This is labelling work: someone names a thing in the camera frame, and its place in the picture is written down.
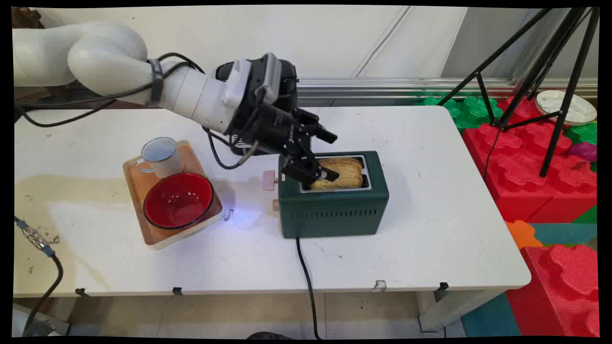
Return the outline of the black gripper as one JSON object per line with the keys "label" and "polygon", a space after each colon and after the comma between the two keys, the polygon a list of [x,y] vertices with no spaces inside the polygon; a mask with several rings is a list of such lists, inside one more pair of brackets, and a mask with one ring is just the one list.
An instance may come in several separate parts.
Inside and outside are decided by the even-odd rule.
{"label": "black gripper", "polygon": [[301,107],[286,112],[269,104],[239,106],[239,139],[269,154],[281,154],[281,173],[303,185],[319,179],[334,182],[339,173],[322,166],[312,152],[315,136],[335,143],[337,135],[319,122],[319,117]]}

